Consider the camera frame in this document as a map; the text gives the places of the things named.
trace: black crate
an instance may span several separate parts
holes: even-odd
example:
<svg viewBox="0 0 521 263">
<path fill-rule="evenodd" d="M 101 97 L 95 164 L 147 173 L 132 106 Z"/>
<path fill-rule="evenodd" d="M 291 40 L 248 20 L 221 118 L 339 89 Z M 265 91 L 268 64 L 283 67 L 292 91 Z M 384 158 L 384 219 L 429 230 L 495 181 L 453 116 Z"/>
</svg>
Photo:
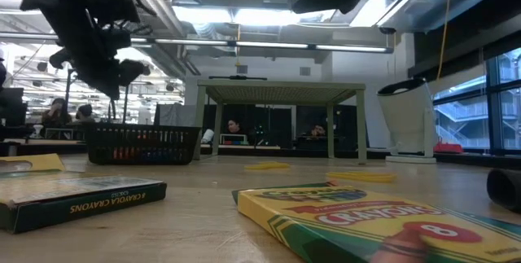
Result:
<svg viewBox="0 0 521 263">
<path fill-rule="evenodd" d="M 95 164 L 178 164 L 192 161 L 201 128 L 97 123 L 85 126 Z"/>
</svg>

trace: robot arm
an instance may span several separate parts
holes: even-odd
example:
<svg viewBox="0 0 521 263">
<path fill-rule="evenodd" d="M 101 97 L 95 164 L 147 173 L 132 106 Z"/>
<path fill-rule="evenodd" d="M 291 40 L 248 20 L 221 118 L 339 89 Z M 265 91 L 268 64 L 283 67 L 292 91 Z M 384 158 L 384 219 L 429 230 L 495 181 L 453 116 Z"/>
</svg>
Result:
<svg viewBox="0 0 521 263">
<path fill-rule="evenodd" d="M 139 23 L 134 0 L 23 0 L 22 11 L 40 10 L 58 35 L 63 49 L 50 57 L 55 68 L 68 61 L 78 78 L 113 100 L 146 67 L 114 56 L 129 47 L 130 33 L 114 28 L 117 21 Z"/>
</svg>

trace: white table frame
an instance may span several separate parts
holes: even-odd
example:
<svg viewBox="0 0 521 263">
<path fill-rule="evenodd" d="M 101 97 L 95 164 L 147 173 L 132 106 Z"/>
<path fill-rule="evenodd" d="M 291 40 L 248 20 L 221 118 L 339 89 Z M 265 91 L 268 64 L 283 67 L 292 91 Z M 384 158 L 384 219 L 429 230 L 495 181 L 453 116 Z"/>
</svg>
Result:
<svg viewBox="0 0 521 263">
<path fill-rule="evenodd" d="M 195 111 L 195 126 L 202 128 L 204 121 L 204 105 L 206 95 L 217 103 L 215 115 L 215 130 L 213 137 L 212 155 L 217 155 L 219 150 L 219 136 L 221 134 L 222 110 L 225 104 L 281 104 L 281 105 L 301 105 L 301 106 L 325 106 L 327 108 L 327 151 L 330 158 L 335 158 L 335 136 L 334 136 L 334 106 L 357 97 L 357 134 L 358 134 L 358 159 L 360 164 L 367 162 L 366 145 L 366 105 L 365 105 L 365 84 L 359 83 L 326 83 L 326 82 L 289 82 L 289 81 L 242 81 L 242 80 L 198 80 L 198 94 Z M 340 91 L 335 97 L 328 99 L 227 99 L 217 92 L 216 88 L 234 89 L 248 88 L 255 90 L 266 89 L 334 89 Z M 194 159 L 200 159 L 200 139 L 195 145 Z"/>
</svg>

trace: glass window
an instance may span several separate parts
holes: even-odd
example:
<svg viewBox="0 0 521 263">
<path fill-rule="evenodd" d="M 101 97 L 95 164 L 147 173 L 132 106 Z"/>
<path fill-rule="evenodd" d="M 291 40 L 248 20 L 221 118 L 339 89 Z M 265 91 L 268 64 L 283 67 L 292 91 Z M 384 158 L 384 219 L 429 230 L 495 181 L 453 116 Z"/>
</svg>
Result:
<svg viewBox="0 0 521 263">
<path fill-rule="evenodd" d="M 434 100 L 443 99 L 449 96 L 462 94 L 472 90 L 483 89 L 486 85 L 486 82 L 487 80 L 485 76 L 477 77 L 476 79 L 466 81 L 465 83 L 456 85 L 452 88 L 448 88 L 447 90 L 443 90 L 436 93 L 436 95 L 434 96 Z"/>
<path fill-rule="evenodd" d="M 501 93 L 501 120 L 503 147 L 521 149 L 521 90 L 512 89 Z"/>
<path fill-rule="evenodd" d="M 497 57 L 501 83 L 521 79 L 521 48 Z"/>
<path fill-rule="evenodd" d="M 490 148 L 486 96 L 436 105 L 434 109 L 440 141 L 464 148 Z"/>
</svg>

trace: crayon box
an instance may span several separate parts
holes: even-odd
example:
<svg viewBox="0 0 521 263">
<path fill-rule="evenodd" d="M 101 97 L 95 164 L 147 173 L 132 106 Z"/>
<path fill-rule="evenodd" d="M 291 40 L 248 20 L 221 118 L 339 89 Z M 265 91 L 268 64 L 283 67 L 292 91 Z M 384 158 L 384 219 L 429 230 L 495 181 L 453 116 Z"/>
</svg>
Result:
<svg viewBox="0 0 521 263">
<path fill-rule="evenodd" d="M 521 262 L 521 226 L 350 186 L 240 191 L 238 208 L 307 262 Z"/>
<path fill-rule="evenodd" d="M 66 172 L 56 154 L 0 158 L 0 230 L 20 233 L 164 199 L 162 181 Z"/>
</svg>

